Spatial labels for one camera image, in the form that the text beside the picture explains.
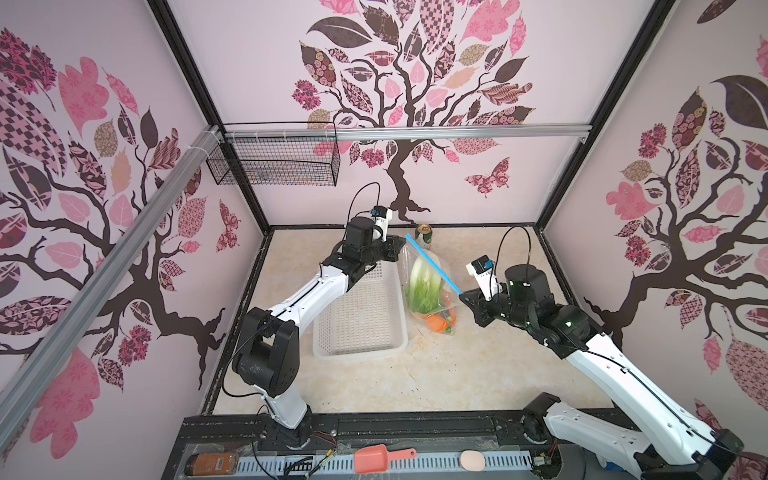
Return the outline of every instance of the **plastic bag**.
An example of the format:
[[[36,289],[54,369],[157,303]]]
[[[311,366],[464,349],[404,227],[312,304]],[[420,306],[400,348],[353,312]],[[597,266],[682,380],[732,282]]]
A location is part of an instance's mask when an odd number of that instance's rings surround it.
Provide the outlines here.
[[[450,277],[446,262],[431,251],[423,251]],[[452,334],[456,326],[456,292],[410,242],[400,251],[399,263],[406,309],[433,332]]]

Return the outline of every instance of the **beige oval object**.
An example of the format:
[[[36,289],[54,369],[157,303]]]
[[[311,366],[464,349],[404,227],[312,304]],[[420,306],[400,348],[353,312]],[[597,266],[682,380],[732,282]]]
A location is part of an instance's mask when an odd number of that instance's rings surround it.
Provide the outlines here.
[[[485,470],[485,457],[475,450],[465,450],[458,459],[464,470],[470,472],[482,472]]]

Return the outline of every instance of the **black wire mesh basket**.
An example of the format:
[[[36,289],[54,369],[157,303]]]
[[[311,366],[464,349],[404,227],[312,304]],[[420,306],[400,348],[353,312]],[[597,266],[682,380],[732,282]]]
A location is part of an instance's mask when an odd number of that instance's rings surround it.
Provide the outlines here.
[[[303,124],[307,128],[261,130],[261,126]],[[208,156],[207,163],[219,185],[336,186],[339,178],[339,142],[331,122],[262,122],[259,130],[235,130]]]

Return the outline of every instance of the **white plastic basket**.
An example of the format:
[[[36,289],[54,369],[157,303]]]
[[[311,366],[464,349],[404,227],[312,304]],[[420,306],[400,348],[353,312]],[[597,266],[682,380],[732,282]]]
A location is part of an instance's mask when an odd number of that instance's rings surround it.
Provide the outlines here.
[[[397,264],[379,262],[314,321],[312,351],[328,360],[386,356],[406,349],[408,331]]]

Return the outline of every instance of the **pink wall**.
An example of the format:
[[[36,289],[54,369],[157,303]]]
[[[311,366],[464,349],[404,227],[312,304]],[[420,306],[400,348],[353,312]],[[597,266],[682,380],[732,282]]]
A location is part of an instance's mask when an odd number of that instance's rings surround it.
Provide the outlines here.
[[[222,8],[202,0],[171,3],[225,121],[311,117],[344,124],[349,118],[349,127],[439,125],[458,116],[460,124],[475,124],[485,113],[509,108],[515,112],[497,120],[588,123],[651,4],[236,0]],[[343,32],[350,30],[337,24],[362,33],[348,36]],[[423,61],[397,58],[398,45],[412,50],[412,35],[425,49]],[[497,48],[501,56],[486,74],[486,58]],[[436,66],[444,75],[430,77]],[[504,75],[513,67],[519,67],[514,77]],[[498,91],[487,91],[496,86]],[[478,124],[493,122],[484,117]],[[575,139],[463,143],[398,141],[398,154],[391,157],[387,141],[346,144],[337,187],[255,190],[269,221],[278,224],[343,223],[352,195],[370,181],[381,183],[382,204],[397,210],[401,222],[534,221]],[[425,149],[428,158],[413,156]]]
[[[681,3],[548,236],[627,356],[765,455],[768,4],[708,5]]]
[[[0,28],[4,386],[205,123],[140,0],[25,2]],[[259,242],[238,189],[203,166],[0,476],[158,477],[181,419],[200,410]]]

